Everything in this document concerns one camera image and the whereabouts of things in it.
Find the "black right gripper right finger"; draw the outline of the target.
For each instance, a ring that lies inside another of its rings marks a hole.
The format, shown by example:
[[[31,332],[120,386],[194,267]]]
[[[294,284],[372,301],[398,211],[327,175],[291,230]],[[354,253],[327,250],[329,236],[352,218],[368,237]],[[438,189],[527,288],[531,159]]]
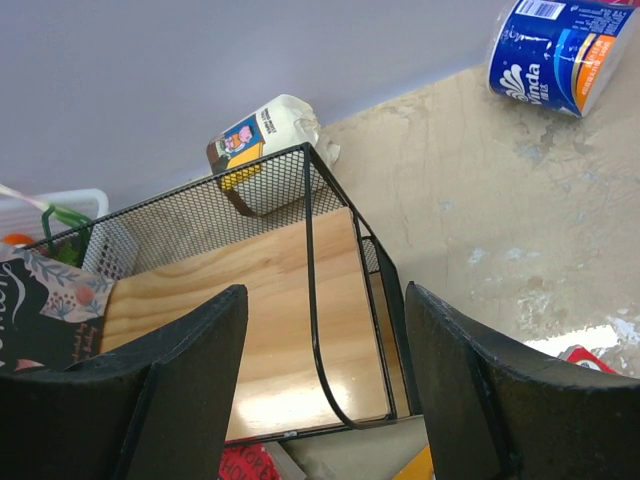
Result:
[[[415,283],[405,318],[436,478],[638,478],[637,379],[539,352]]]

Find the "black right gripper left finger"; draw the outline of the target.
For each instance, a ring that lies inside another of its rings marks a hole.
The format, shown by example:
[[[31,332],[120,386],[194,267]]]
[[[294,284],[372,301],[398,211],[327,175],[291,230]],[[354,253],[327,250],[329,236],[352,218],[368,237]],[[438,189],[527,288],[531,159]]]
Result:
[[[232,285],[64,371],[1,379],[5,479],[213,479],[248,324]]]

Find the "red back cover book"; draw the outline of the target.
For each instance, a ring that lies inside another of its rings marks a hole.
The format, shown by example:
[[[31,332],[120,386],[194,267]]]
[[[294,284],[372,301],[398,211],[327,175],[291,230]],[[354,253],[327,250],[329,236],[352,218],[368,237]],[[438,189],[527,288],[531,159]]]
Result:
[[[581,345],[574,345],[559,355],[561,360],[585,368],[617,375],[617,372]]]

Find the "black floral cover book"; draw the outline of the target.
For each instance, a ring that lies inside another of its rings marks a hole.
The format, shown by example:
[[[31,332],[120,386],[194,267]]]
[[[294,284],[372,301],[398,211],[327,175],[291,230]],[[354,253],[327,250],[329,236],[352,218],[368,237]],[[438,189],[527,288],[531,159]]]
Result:
[[[114,282],[1,246],[1,372],[62,371],[99,353]]]

